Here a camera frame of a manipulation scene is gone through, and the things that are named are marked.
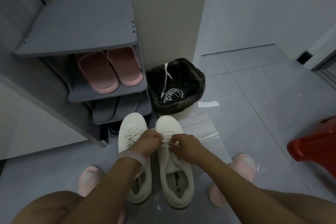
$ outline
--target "pink sneaker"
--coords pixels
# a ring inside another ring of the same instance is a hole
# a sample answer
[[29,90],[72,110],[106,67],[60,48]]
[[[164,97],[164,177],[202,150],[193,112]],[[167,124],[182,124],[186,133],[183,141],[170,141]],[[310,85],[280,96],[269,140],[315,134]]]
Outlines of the pink sneaker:
[[[103,179],[104,171],[95,166],[87,167],[79,177],[78,192],[82,197],[86,197]],[[127,219],[126,208],[121,210],[117,224],[124,224]]]
[[107,58],[123,85],[132,87],[144,79],[132,47],[108,50]]
[[[237,154],[229,166],[249,182],[254,180],[257,167],[249,155],[244,153]],[[215,183],[212,183],[209,187],[209,197],[211,202],[217,207],[224,207],[226,205],[226,200]]]
[[76,55],[79,69],[98,94],[109,94],[119,87],[119,81],[104,52]]

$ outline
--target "shoe rack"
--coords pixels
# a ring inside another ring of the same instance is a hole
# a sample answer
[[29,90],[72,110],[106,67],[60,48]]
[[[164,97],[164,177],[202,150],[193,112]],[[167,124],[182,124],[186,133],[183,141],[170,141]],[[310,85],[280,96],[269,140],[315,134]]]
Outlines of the shoe rack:
[[[129,46],[135,51],[143,81],[132,87],[120,83],[109,94],[96,93],[77,66],[67,67],[57,59],[61,55]],[[152,112],[131,0],[56,0],[48,3],[15,54],[43,59],[68,86],[68,100],[86,103],[97,125],[123,120],[131,112],[143,116]]]

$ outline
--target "translucent bangle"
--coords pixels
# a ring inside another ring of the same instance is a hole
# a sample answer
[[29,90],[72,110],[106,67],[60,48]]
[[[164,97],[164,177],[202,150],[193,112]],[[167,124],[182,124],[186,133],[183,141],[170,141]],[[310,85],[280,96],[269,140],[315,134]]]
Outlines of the translucent bangle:
[[131,150],[125,150],[119,153],[118,159],[123,157],[133,158],[141,163],[142,167],[140,168],[136,177],[138,177],[143,171],[145,171],[146,165],[148,164],[148,160],[140,153]]

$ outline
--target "knee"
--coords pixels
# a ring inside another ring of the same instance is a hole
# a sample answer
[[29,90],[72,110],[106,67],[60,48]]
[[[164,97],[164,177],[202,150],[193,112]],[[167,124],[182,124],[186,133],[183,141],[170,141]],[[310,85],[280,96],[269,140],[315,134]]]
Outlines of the knee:
[[58,224],[83,197],[71,191],[53,192],[32,201],[13,219],[12,224]]

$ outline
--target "white sneaker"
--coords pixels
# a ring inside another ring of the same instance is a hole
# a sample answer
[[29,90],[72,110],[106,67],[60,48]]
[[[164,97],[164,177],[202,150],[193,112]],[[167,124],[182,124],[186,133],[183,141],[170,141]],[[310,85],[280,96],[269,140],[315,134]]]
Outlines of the white sneaker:
[[[127,115],[120,126],[118,139],[119,153],[131,147],[145,130],[147,130],[147,124],[140,113],[133,112]],[[128,192],[127,199],[130,203],[140,204],[151,195],[151,192],[151,160],[148,159],[145,171],[134,180],[131,190]]]
[[168,150],[172,135],[182,134],[183,130],[171,116],[160,117],[155,130],[164,136],[163,145],[157,150],[162,190],[172,208],[184,209],[190,204],[194,194],[193,172],[189,163]]

